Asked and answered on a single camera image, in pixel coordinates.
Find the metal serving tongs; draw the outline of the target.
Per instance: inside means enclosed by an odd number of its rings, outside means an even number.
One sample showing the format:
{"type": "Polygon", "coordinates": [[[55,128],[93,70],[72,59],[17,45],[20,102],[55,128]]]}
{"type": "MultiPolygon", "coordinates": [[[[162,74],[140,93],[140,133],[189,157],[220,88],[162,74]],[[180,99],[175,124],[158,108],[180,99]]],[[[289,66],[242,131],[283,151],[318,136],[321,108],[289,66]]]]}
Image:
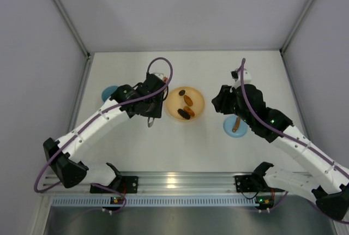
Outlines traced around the metal serving tongs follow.
{"type": "Polygon", "coordinates": [[[148,119],[147,119],[147,126],[148,126],[149,128],[151,128],[151,127],[153,126],[154,120],[155,120],[155,118],[148,117],[148,119]]]}

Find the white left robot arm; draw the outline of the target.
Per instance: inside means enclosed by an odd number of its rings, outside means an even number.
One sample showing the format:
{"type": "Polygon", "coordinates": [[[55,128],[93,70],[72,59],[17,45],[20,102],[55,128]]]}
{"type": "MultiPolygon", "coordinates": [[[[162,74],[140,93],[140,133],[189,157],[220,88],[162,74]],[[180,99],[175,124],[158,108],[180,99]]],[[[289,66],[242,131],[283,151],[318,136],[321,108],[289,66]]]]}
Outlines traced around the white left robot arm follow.
{"type": "Polygon", "coordinates": [[[43,148],[59,182],[65,188],[87,183],[92,193],[101,192],[103,186],[117,190],[122,184],[122,175],[115,166],[110,162],[87,164],[82,157],[100,138],[135,115],[146,117],[148,126],[152,126],[154,119],[161,117],[165,96],[164,92],[157,95],[154,92],[168,89],[166,82],[163,74],[152,73],[135,87],[119,86],[103,106],[76,129],[57,140],[48,138],[43,148]]]}

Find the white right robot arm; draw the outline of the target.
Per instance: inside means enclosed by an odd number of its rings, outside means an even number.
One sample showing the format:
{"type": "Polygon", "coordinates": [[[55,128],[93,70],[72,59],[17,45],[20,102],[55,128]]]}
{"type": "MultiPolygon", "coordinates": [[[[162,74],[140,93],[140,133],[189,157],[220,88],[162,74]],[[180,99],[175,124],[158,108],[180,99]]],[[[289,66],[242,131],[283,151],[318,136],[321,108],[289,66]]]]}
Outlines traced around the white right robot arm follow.
{"type": "Polygon", "coordinates": [[[252,172],[259,189],[291,192],[313,203],[327,217],[344,221],[348,213],[348,168],[316,147],[284,113],[268,107],[254,85],[223,85],[212,104],[217,113],[241,118],[254,134],[280,148],[308,172],[305,176],[262,162],[252,172]]]}

